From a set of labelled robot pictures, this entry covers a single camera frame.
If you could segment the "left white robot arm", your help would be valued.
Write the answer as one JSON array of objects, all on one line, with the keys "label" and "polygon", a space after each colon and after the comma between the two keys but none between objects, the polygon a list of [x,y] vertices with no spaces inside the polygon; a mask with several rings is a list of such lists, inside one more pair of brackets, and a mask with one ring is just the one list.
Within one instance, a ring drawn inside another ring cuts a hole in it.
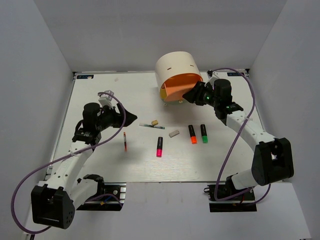
[{"label": "left white robot arm", "polygon": [[101,140],[103,130],[127,127],[137,118],[120,104],[111,107],[91,102],[83,107],[82,120],[76,126],[69,148],[70,157],[61,162],[44,185],[35,186],[31,191],[34,223],[67,229],[78,207],[91,198],[99,200],[105,196],[102,176],[78,175]]}]

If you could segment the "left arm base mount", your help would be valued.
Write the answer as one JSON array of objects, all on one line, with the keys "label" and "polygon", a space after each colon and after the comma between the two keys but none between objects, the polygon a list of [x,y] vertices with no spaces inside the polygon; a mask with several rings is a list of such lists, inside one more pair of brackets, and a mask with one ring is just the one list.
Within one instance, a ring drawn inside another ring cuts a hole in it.
[{"label": "left arm base mount", "polygon": [[95,194],[77,208],[77,211],[119,212],[125,203],[126,183],[105,182],[104,178],[97,174],[87,174],[77,179],[77,185],[84,180],[97,183]]}]

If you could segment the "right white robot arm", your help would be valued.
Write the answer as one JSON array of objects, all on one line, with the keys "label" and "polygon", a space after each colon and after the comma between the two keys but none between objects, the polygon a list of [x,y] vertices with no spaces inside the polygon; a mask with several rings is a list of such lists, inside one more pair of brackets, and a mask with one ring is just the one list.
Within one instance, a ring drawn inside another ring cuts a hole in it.
[{"label": "right white robot arm", "polygon": [[199,81],[182,97],[197,106],[213,107],[215,116],[237,133],[235,139],[243,139],[253,151],[250,169],[228,176],[222,195],[218,194],[220,182],[216,182],[215,201],[236,200],[256,186],[270,185],[294,176],[290,141],[267,133],[251,121],[250,115],[233,101],[229,80],[216,79],[213,84]]}]

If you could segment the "orange clear pen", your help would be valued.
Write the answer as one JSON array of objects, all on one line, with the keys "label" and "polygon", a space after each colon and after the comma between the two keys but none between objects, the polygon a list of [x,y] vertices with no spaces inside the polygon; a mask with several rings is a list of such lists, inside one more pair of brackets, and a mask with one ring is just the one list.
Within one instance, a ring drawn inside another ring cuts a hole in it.
[{"label": "orange clear pen", "polygon": [[127,152],[127,135],[126,132],[123,132],[123,142],[124,142],[124,151]]}]

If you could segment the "orange top drawer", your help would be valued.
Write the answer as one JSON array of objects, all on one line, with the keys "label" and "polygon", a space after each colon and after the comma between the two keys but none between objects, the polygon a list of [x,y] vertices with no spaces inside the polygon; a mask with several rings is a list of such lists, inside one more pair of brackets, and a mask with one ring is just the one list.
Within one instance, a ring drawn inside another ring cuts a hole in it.
[{"label": "orange top drawer", "polygon": [[189,92],[198,81],[203,81],[203,78],[196,73],[182,73],[170,77],[165,80],[160,89],[166,90],[166,99],[163,101],[182,100],[183,94]]}]

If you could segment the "green clear pen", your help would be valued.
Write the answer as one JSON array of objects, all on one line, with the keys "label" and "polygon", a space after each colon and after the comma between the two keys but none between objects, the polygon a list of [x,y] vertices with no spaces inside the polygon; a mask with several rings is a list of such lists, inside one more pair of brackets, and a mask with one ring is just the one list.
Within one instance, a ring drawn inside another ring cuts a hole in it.
[{"label": "green clear pen", "polygon": [[166,129],[164,126],[152,125],[152,124],[146,124],[146,123],[140,123],[139,126],[146,127],[146,128],[160,129],[160,130]]}]

